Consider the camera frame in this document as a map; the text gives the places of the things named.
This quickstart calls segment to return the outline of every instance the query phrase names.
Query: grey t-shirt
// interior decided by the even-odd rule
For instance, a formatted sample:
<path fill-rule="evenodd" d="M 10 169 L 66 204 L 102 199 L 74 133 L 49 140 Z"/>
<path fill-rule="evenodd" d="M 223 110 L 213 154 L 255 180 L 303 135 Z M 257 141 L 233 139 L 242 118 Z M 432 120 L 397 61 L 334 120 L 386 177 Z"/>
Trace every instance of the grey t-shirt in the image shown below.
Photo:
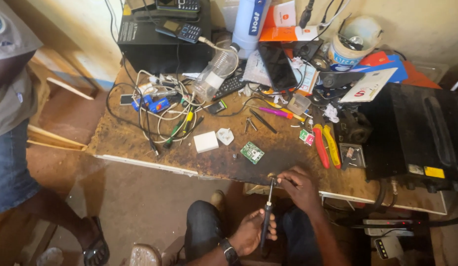
<path fill-rule="evenodd" d="M 37 50 L 42 42 L 0 0 L 0 60 Z M 10 85 L 0 88 L 0 136 L 37 112 L 37 96 L 23 69 Z"/>

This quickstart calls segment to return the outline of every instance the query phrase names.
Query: pliers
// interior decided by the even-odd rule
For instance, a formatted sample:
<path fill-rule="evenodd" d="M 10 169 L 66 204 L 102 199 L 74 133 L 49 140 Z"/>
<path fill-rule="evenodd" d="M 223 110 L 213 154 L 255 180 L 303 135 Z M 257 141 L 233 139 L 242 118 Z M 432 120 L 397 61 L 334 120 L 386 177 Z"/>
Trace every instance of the pliers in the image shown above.
<path fill-rule="evenodd" d="M 329 169 L 329 158 L 327 156 L 326 148 L 324 146 L 323 136 L 326 138 L 327 145 L 329 147 L 329 153 L 331 154 L 331 160 L 333 161 L 334 167 L 341 169 L 341 160 L 339 159 L 339 151 L 337 150 L 337 144 L 334 138 L 331 136 L 331 127 L 325 122 L 321 110 L 317 107 L 313 108 L 313 132 L 315 133 L 316 149 L 318 151 L 321 162 L 324 168 Z"/>

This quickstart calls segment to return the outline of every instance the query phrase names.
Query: black box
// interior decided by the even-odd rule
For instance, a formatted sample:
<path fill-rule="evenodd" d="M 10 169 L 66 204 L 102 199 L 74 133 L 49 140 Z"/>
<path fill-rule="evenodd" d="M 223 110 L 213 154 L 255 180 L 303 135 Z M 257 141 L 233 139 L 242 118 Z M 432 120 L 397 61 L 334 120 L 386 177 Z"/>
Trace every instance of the black box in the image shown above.
<path fill-rule="evenodd" d="M 374 130 L 363 144 L 367 179 L 396 177 L 428 192 L 458 191 L 458 95 L 388 83 L 362 103 Z"/>
<path fill-rule="evenodd" d="M 209 0 L 200 0 L 199 21 L 191 24 L 202 28 L 202 36 L 211 40 L 211 6 Z M 141 69 L 150 73 L 176 73 L 179 47 L 179 73 L 199 73 L 212 59 L 213 48 L 197 42 L 192 44 L 176 37 L 155 31 L 155 24 L 141 21 L 134 15 L 123 16 L 117 44 L 135 71 Z"/>

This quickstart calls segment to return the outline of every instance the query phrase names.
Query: sandal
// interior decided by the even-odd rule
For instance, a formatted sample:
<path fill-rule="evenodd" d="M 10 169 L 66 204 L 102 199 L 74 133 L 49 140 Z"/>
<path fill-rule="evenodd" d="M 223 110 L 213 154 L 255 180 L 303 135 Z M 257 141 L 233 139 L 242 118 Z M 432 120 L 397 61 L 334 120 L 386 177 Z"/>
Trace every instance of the sandal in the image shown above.
<path fill-rule="evenodd" d="M 99 235 L 91 245 L 83 251 L 85 266 L 103 266 L 109 260 L 109 247 L 104 240 L 101 222 L 97 216 L 91 217 L 91 221 L 96 223 Z"/>

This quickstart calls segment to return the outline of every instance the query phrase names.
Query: blue battery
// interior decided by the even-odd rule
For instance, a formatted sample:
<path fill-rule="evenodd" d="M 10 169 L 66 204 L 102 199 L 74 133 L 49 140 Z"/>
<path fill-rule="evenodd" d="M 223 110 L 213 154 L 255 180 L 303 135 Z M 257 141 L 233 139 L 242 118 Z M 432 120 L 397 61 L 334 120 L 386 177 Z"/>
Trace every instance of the blue battery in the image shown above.
<path fill-rule="evenodd" d="M 158 112 L 161 112 L 162 110 L 169 108 L 170 102 L 167 98 L 161 98 L 160 100 L 149 104 L 148 107 L 152 113 L 156 114 Z"/>
<path fill-rule="evenodd" d="M 152 103 L 152 97 L 148 94 L 146 94 L 144 97 L 143 97 L 143 104 L 145 106 L 149 106 L 150 104 Z M 137 99 L 137 103 L 136 102 L 132 102 L 132 106 L 134 107 L 135 111 L 139 111 L 139 106 L 140 106 L 140 98 Z"/>

